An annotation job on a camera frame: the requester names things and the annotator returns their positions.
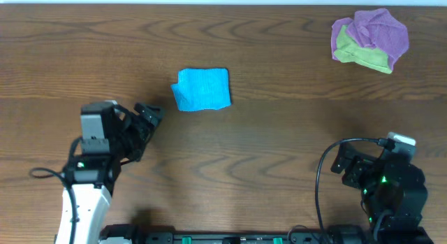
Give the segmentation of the blue microfiber cloth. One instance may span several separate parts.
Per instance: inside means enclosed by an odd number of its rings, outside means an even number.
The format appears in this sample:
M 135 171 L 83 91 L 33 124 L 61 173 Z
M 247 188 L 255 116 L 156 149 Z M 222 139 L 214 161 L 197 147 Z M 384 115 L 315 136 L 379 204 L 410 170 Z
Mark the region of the blue microfiber cloth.
M 220 110 L 231 105 L 225 68 L 182 69 L 171 89 L 180 111 Z

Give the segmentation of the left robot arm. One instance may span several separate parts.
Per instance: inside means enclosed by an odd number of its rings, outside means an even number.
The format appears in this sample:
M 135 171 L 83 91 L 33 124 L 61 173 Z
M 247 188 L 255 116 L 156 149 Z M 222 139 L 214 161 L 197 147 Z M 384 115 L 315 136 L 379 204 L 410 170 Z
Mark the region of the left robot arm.
M 132 111 L 116 101 L 84 105 L 82 135 L 75 139 L 61 176 L 63 207 L 56 243 L 99 243 L 122 166 L 142 159 L 164 111 L 136 103 Z

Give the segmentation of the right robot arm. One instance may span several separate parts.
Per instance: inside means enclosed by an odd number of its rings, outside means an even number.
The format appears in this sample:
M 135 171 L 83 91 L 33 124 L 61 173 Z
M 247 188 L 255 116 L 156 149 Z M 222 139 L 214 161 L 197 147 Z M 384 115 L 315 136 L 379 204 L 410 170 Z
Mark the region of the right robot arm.
M 371 243 L 431 243 L 419 224 L 427 201 L 423 171 L 411 163 L 413 144 L 381 139 L 379 157 L 366 155 L 350 143 L 342 143 L 331 166 L 343 173 L 342 183 L 361 191 L 361 203 L 369 218 Z

